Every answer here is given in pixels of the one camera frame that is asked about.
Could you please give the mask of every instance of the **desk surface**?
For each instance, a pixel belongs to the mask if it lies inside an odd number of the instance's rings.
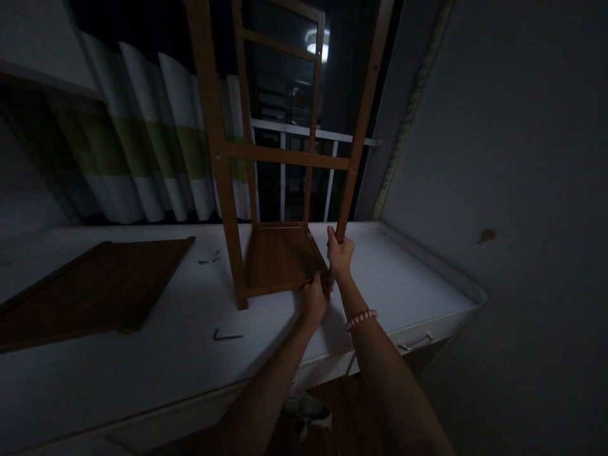
[[[327,224],[310,224],[325,253]],[[378,229],[350,223],[351,271],[378,321],[391,332],[474,303]],[[251,232],[240,225],[243,253]],[[221,225],[74,227],[0,246],[0,300],[100,241],[196,236],[196,242],[140,331],[94,334],[0,355],[0,452],[52,440],[247,379],[268,359],[297,317],[299,292],[250,298],[238,312]],[[220,260],[210,261],[215,252]],[[336,287],[303,361],[352,344]],[[241,339],[214,341],[219,336]]]

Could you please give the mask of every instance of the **floor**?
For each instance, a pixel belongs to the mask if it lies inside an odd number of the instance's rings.
[[[415,376],[441,350],[448,340],[437,342],[403,356]],[[365,395],[360,374],[345,376],[310,388],[312,396],[326,403],[332,412],[332,429],[312,426],[301,444],[304,455],[373,455],[384,454],[381,430],[374,419]],[[147,453],[149,456],[194,455],[205,437],[206,429],[199,433],[173,441]],[[281,448],[286,440],[296,439],[295,427],[287,420],[279,421],[267,454],[284,454]]]

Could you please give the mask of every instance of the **pink beaded bracelet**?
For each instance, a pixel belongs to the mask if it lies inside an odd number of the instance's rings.
[[[377,310],[366,310],[358,314],[355,318],[344,325],[344,330],[349,333],[354,325],[361,323],[363,320],[368,319],[369,317],[376,318],[378,316]]]

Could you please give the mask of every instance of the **wall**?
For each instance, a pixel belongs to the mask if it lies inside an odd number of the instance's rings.
[[[433,32],[441,0],[403,2],[391,61],[384,80],[374,138],[382,144],[370,149],[355,209],[355,220],[371,220],[384,173],[393,152],[397,130],[426,46]]]
[[[63,0],[3,0],[0,23],[0,71],[101,97]]]
[[[69,225],[3,118],[0,141],[0,240],[40,228]]]
[[[382,220],[492,298],[421,379],[457,453],[608,451],[606,23],[457,1],[397,166]]]

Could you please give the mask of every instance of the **ceiling light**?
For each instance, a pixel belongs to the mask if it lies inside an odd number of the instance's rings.
[[[306,33],[305,37],[306,41],[306,50],[314,54],[317,52],[317,31],[316,29],[309,30]],[[327,57],[329,56],[329,30],[325,30],[323,33],[323,50],[321,52],[321,63],[325,63],[327,61]]]

